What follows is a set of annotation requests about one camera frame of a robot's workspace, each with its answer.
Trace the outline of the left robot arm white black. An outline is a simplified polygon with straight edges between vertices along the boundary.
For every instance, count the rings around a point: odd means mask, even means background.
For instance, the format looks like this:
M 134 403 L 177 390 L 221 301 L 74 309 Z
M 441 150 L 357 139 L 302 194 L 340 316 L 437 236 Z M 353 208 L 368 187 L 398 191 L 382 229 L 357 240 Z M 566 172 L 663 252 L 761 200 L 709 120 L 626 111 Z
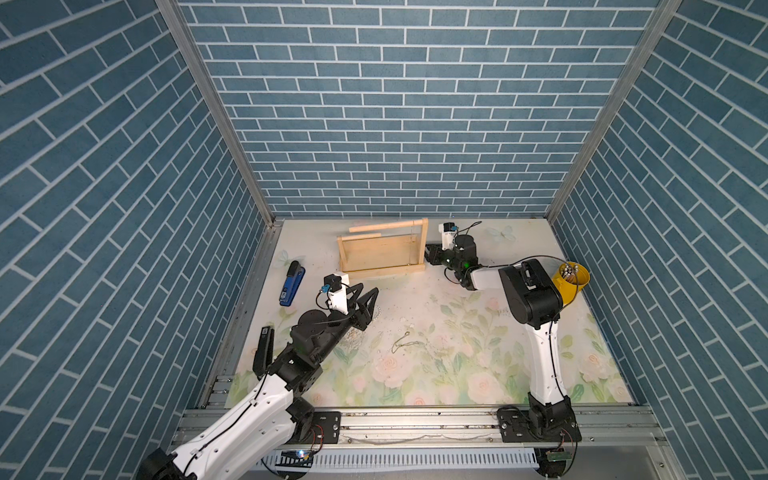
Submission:
M 351 328 L 366 330 L 379 289 L 358 283 L 338 291 L 345 308 L 301 315 L 276 359 L 256 358 L 260 383 L 200 435 L 167 454 L 158 448 L 140 464 L 138 479 L 238 479 L 291 439 L 314 426 L 315 408 L 303 394 L 322 374 L 322 362 Z

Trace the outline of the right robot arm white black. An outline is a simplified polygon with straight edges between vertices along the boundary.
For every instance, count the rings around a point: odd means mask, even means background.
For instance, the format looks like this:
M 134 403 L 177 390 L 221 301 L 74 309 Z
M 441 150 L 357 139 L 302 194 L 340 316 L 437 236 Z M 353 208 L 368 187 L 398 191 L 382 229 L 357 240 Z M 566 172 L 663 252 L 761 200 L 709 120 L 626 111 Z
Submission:
M 441 265 L 450 280 L 470 291 L 501 290 L 514 319 L 525 327 L 533 367 L 528 392 L 526 438 L 582 440 L 571 398 L 560 372 L 558 321 L 566 302 L 542 266 L 540 255 L 486 266 L 479 263 L 474 238 L 453 222 L 439 226 L 441 242 L 425 247 L 425 260 Z

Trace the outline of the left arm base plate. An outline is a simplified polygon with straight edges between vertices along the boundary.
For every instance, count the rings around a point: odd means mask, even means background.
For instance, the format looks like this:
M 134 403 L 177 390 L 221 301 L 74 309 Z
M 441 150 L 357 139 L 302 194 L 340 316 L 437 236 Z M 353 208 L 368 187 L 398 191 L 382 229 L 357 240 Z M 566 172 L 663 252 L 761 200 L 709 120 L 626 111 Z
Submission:
M 340 411 L 315 411 L 298 421 L 288 444 L 337 444 L 341 418 Z

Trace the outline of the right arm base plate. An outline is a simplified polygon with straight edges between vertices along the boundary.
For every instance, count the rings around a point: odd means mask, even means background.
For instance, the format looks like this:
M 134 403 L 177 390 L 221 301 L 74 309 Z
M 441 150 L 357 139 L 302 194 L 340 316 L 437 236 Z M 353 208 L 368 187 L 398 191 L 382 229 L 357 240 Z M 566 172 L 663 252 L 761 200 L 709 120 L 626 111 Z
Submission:
M 496 411 L 496 416 L 504 443 L 582 441 L 575 412 L 570 408 L 542 413 L 505 406 Z

